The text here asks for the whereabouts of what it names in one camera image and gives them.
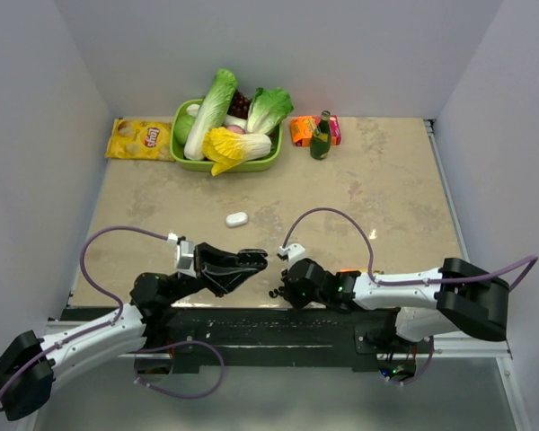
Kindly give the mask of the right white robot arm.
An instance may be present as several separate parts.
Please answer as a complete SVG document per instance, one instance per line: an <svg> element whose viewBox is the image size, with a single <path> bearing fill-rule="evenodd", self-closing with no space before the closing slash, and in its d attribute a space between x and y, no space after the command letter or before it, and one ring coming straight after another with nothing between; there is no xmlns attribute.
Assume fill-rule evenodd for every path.
<svg viewBox="0 0 539 431"><path fill-rule="evenodd" d="M394 353L455 331L491 342L507 337L508 283L458 258L419 273L374 275L332 274L304 258L284 269L281 281L284 299L295 309L319 303L340 313L396 312L394 323L382 331L384 346Z"/></svg>

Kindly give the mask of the white earbud charging case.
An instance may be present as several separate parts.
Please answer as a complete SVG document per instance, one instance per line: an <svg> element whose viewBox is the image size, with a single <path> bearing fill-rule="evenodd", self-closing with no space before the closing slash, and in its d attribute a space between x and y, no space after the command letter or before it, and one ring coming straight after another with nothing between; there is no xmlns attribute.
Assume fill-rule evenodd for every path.
<svg viewBox="0 0 539 431"><path fill-rule="evenodd" d="M235 228L247 224L249 217L245 212L236 212L225 218L225 225L229 228Z"/></svg>

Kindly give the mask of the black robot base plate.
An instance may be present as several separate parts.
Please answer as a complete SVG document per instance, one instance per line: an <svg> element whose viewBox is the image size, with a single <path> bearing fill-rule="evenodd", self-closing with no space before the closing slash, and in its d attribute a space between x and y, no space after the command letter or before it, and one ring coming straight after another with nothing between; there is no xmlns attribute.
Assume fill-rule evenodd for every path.
<svg viewBox="0 0 539 431"><path fill-rule="evenodd" d="M394 313L365 311L340 314L326 309L172 308L158 336L146 349L163 353L138 359L144 371L172 366L195 374L202 366L337 367L379 372L405 382L417 371L416 355L430 351L398 340L390 326ZM222 347L222 344L261 348Z"/></svg>

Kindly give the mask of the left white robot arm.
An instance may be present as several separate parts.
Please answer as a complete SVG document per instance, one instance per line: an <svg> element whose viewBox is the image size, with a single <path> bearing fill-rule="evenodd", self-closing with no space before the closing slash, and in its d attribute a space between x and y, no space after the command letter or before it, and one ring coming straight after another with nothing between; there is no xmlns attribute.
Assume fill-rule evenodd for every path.
<svg viewBox="0 0 539 431"><path fill-rule="evenodd" d="M28 330L15 337L0 356L0 412L10 421L25 418L49 400L56 383L115 356L162 350L173 303L202 289L228 295L262 272L267 256L260 249L232 253L204 242L178 241L175 272L140 274L129 303L71 330L43 337Z"/></svg>

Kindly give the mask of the black earbud charging case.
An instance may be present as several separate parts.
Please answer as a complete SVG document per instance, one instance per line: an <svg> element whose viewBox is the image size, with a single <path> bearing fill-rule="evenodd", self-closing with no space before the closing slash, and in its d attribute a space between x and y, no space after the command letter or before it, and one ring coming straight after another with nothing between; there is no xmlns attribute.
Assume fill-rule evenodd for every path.
<svg viewBox="0 0 539 431"><path fill-rule="evenodd" d="M263 271L268 266L268 253L262 249L242 249L237 252L238 265Z"/></svg>

